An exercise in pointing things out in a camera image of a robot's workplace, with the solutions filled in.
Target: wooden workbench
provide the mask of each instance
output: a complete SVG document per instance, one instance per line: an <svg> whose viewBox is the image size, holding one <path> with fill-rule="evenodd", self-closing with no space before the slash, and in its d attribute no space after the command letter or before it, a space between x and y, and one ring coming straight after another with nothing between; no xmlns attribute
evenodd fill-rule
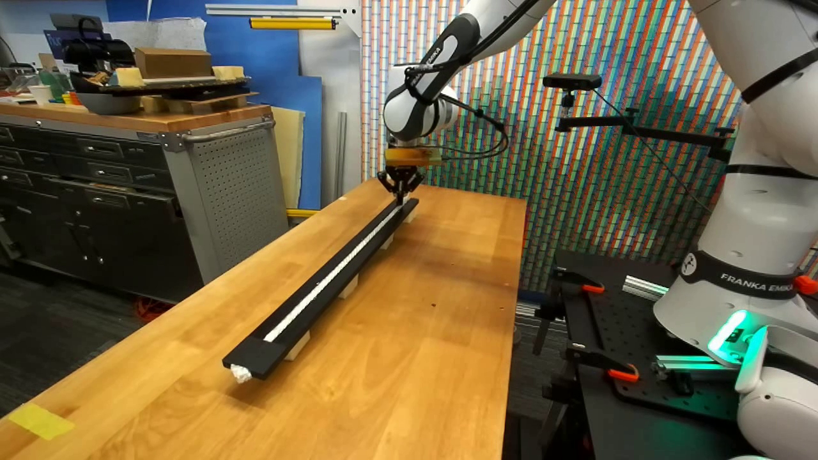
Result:
<svg viewBox="0 0 818 460"><path fill-rule="evenodd" d="M70 123L99 130L128 130L128 133L184 133L195 128L212 128L221 123L269 119L271 111L263 105L207 114L207 115L94 115L79 105L0 105L0 119L42 120L42 123Z"/></svg>
<svg viewBox="0 0 818 460"><path fill-rule="evenodd" d="M419 189L414 220L267 381L221 365L388 194L369 181L0 422L0 459L501 459L525 202Z"/></svg>

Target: green light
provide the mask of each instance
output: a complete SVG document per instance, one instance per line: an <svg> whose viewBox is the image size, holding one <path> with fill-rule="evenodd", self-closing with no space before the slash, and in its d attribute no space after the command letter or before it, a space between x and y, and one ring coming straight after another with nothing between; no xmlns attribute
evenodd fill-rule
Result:
<svg viewBox="0 0 818 460"><path fill-rule="evenodd" d="M732 319L724 323L724 327L714 336L714 341L708 344L708 347L721 356L721 345L726 338L732 338L736 332L736 327L747 319L747 313L735 313Z"/></svg>

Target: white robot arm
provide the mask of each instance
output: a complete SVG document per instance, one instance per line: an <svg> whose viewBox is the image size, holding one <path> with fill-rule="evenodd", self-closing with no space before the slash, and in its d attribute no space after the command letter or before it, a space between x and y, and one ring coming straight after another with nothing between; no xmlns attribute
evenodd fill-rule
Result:
<svg viewBox="0 0 818 460"><path fill-rule="evenodd" d="M553 2L469 2L388 94L392 143L436 133L443 87L465 65L525 38ZM818 315L793 278L818 240L818 0L690 0L690 9L747 111L721 199L654 315L671 336L741 365L740 424L755 447L814 459Z"/></svg>

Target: floor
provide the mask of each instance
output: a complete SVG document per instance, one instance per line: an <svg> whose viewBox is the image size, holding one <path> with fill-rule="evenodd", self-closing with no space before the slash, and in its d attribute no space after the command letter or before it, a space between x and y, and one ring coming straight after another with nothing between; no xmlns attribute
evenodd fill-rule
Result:
<svg viewBox="0 0 818 460"><path fill-rule="evenodd" d="M0 416L138 327L131 298L0 271Z"/></svg>

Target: metal wall panel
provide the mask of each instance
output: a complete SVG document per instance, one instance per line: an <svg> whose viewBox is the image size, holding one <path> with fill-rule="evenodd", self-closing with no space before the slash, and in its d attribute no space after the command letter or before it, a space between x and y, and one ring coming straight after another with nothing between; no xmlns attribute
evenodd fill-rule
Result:
<svg viewBox="0 0 818 460"><path fill-rule="evenodd" d="M381 108L392 65L418 61L465 0L367 0L364 175L383 167ZM639 125L714 133L740 111L695 16L682 0L557 0L514 52L457 75L457 97L507 120L507 156L429 170L429 184L530 202L523 290L543 292L557 250L676 261L695 244L724 167L703 149L635 140L617 128L554 133L553 73L603 75L603 97L639 108ZM576 115L611 114L580 94ZM460 119L450 140L492 146Z"/></svg>

